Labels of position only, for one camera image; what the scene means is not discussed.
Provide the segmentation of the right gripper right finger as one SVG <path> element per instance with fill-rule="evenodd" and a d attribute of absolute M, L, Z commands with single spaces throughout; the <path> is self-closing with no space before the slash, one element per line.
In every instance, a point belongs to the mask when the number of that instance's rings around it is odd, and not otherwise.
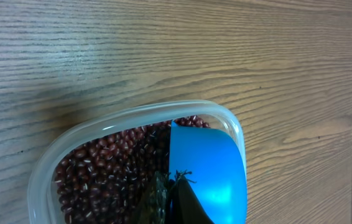
<path fill-rule="evenodd" d="M 176 171 L 169 180 L 166 223 L 169 224 L 214 224 L 204 211 L 187 178 L 191 171 Z"/>

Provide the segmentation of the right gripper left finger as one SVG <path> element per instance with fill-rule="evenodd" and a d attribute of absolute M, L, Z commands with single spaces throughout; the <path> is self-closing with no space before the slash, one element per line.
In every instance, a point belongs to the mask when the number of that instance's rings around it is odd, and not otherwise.
<path fill-rule="evenodd" d="M 127 224 L 165 224 L 169 173 L 155 172 Z"/>

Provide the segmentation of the blue plastic measuring scoop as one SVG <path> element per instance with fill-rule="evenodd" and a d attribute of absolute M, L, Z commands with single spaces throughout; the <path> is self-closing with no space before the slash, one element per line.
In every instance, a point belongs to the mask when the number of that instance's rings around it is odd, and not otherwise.
<path fill-rule="evenodd" d="M 214 223 L 243 224 L 247 214 L 244 139 L 241 127 L 219 129 L 179 126 L 170 132 L 169 173 L 191 171 L 187 178 Z"/>

